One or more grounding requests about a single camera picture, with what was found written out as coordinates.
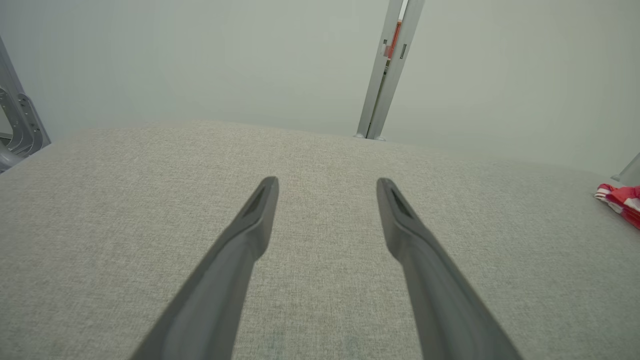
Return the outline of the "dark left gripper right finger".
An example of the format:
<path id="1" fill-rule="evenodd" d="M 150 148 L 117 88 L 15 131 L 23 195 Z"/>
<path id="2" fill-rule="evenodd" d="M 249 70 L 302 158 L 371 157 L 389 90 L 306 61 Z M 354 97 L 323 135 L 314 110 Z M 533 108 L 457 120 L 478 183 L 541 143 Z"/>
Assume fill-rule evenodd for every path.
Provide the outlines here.
<path id="1" fill-rule="evenodd" d="M 425 360 L 522 355 L 390 178 L 376 183 L 382 232 L 400 263 Z"/>

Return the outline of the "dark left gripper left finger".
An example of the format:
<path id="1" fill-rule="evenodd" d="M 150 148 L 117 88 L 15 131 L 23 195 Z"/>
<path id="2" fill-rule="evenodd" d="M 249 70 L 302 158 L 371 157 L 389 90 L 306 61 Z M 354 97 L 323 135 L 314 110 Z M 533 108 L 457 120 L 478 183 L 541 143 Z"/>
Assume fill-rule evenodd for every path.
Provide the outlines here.
<path id="1" fill-rule="evenodd" d="M 253 268 L 269 246 L 279 180 L 261 180 L 203 256 L 133 360 L 230 360 Z"/>

